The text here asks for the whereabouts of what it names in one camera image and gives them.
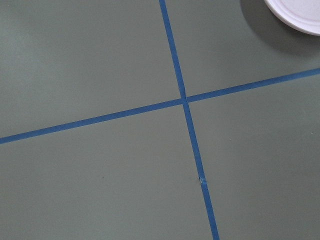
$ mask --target gray floor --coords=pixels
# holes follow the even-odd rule
[[[220,239],[320,239],[320,38],[166,7],[187,97],[298,73],[189,103]],[[180,98],[157,0],[1,1],[0,239],[212,239]]]

